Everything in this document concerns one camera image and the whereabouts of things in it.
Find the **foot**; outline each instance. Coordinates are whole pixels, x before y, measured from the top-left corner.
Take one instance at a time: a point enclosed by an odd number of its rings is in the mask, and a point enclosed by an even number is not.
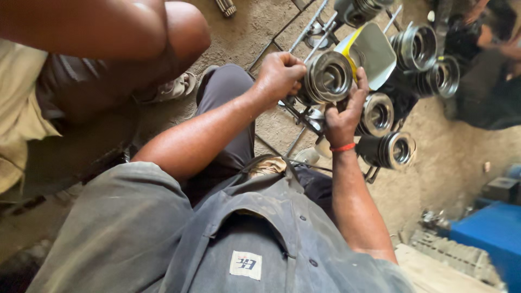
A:
[[[162,84],[157,89],[157,95],[147,103],[157,103],[179,99],[194,92],[197,78],[191,72],[185,72],[180,77]]]
[[[295,161],[304,162],[306,164],[315,165],[320,159],[320,155],[315,151],[314,148],[309,148],[299,151],[299,153],[293,158]]]

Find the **blue machine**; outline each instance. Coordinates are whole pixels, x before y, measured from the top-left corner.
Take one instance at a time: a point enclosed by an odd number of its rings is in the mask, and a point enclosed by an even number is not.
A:
[[[459,222],[450,239],[486,250],[509,292],[521,292],[521,206],[496,202]]]

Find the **metal piston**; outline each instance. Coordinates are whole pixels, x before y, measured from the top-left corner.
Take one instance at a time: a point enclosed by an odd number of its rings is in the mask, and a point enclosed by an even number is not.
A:
[[[439,57],[431,69],[416,74],[414,80],[420,97],[437,95],[449,98],[460,85],[460,67],[454,57]]]
[[[300,81],[296,99],[306,106],[329,104],[344,100],[353,82],[351,66],[344,55],[323,52],[306,63],[307,72]]]
[[[391,131],[394,108],[391,99],[384,93],[367,96],[355,135],[382,137]]]
[[[426,71],[436,62],[436,34],[430,26],[413,26],[391,36],[396,66],[403,70]]]
[[[370,166],[401,170],[411,163],[416,141],[408,132],[391,132],[381,138],[362,136],[355,150]]]
[[[344,23],[359,28],[393,3],[394,0],[336,0],[334,9]]]

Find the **red thread bracelet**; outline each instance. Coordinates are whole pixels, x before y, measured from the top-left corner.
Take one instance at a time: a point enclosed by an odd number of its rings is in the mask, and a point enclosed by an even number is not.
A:
[[[350,144],[346,144],[344,146],[341,146],[339,148],[329,148],[331,150],[331,152],[343,152],[343,151],[348,151],[350,149],[353,149],[354,147],[356,146],[356,143],[352,142]]]

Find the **shirt label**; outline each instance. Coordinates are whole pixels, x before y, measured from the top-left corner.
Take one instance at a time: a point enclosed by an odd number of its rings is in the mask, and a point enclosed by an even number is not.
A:
[[[230,262],[230,275],[245,276],[260,281],[262,256],[250,252],[233,251]]]

